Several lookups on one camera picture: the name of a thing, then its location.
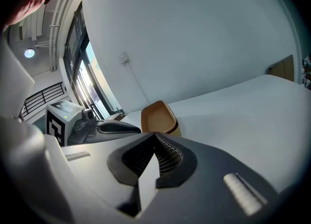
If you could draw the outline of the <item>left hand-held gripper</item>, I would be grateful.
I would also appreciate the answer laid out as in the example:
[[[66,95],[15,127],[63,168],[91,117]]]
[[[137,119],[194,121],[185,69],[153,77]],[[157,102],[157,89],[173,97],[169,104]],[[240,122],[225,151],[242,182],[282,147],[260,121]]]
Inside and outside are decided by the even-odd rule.
[[[61,147],[68,145],[72,132],[81,134],[95,126],[97,118],[91,109],[69,101],[47,105],[45,133],[54,136]],[[102,134],[141,133],[140,128],[122,121],[99,121],[97,131]]]

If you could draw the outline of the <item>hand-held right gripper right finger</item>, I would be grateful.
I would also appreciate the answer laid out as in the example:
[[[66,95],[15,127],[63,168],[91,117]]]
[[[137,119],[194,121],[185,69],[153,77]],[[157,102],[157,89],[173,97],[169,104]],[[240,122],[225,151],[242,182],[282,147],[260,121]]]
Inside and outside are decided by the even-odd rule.
[[[277,199],[263,177],[221,149],[160,133],[153,142],[160,176],[140,215],[147,224],[252,224]]]

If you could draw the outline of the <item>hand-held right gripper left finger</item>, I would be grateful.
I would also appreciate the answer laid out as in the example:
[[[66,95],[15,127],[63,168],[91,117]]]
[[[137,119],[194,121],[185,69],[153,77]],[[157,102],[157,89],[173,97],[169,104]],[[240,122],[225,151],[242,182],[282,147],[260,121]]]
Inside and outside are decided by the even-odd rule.
[[[73,173],[108,206],[129,216],[156,196],[153,133],[62,148]]]

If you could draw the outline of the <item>tan paper food tray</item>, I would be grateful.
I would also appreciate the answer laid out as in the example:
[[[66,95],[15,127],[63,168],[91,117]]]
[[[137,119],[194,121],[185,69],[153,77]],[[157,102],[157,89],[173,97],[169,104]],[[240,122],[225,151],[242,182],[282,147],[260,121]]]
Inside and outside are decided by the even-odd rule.
[[[181,137],[180,127],[174,113],[164,101],[157,101],[141,111],[141,131],[160,132]]]

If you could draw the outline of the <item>white table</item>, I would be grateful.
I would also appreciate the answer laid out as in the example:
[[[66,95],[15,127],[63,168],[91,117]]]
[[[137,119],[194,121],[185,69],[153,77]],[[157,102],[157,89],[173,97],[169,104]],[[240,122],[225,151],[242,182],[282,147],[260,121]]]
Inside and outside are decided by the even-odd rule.
[[[184,138],[228,152],[276,191],[301,180],[311,157],[311,90],[263,75],[169,106]]]

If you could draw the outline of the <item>black framed window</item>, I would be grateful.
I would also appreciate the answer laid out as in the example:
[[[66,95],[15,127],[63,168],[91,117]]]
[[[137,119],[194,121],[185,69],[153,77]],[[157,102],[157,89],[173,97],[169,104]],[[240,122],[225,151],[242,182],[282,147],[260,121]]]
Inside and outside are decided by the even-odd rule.
[[[74,12],[64,48],[66,73],[78,103],[92,110],[99,120],[121,120],[124,111],[99,67],[87,34],[81,3]]]

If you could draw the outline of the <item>black railing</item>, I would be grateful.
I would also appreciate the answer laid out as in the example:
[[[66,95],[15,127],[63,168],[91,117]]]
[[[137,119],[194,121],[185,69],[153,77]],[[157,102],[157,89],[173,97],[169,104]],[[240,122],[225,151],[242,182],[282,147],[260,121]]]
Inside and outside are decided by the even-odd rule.
[[[23,117],[25,118],[29,116],[31,113],[34,113],[35,110],[39,109],[44,104],[47,104],[50,101],[56,99],[57,97],[63,96],[64,94],[65,89],[62,82],[56,83],[33,94],[24,101],[22,110]]]

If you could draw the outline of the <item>white wall socket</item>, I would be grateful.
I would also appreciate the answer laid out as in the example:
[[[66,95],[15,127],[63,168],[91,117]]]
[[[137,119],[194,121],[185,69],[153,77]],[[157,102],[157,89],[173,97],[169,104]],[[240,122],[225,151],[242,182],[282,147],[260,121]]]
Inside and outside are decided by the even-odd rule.
[[[126,65],[130,62],[130,58],[127,52],[122,52],[119,56],[119,62],[121,65]]]

